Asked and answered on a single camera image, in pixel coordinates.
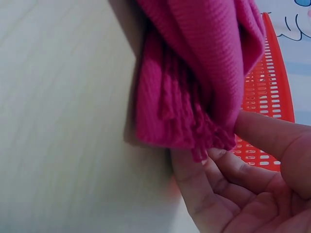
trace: knitted fabric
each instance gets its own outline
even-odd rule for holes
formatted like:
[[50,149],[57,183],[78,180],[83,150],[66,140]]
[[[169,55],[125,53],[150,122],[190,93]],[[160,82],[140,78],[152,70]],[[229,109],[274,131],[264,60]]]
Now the knitted fabric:
[[137,92],[137,137],[192,150],[235,146],[243,83],[264,50],[253,0],[137,0],[153,23]]

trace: fabric fold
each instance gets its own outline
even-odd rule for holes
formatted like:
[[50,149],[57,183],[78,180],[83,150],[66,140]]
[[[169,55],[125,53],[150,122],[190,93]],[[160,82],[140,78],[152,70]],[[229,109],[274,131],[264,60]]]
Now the fabric fold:
[[137,92],[138,138],[155,146],[231,150],[243,83],[264,51],[253,0],[137,0],[148,29]]

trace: hand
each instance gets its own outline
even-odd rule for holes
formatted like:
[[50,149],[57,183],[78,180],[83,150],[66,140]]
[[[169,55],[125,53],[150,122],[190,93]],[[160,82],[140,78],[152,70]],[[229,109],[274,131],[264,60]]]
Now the hand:
[[208,151],[172,150],[177,184],[203,233],[311,233],[311,127],[241,112],[236,134],[281,161],[281,172]]

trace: orange plastic basket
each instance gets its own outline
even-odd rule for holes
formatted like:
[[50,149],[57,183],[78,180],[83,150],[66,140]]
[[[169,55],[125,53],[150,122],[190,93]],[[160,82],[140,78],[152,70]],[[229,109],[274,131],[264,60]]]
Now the orange plastic basket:
[[[293,102],[277,37],[267,13],[262,15],[267,37],[265,53],[244,84],[242,109],[294,122]],[[279,171],[280,162],[238,138],[234,153],[253,166]]]

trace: cartoon drawing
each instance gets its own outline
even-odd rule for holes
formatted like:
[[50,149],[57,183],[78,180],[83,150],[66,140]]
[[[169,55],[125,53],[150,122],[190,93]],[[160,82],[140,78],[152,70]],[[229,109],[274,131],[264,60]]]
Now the cartoon drawing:
[[303,35],[311,38],[311,0],[257,0],[256,3],[261,11],[270,13],[277,36],[295,41],[300,41]]

